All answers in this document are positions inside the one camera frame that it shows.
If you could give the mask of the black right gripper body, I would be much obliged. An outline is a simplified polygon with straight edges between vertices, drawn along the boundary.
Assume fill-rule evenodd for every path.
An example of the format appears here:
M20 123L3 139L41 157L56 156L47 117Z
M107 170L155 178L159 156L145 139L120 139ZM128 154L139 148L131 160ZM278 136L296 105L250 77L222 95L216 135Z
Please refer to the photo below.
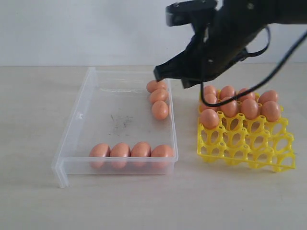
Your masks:
M267 25L306 24L305 0L225 0L208 26L191 78L212 81Z

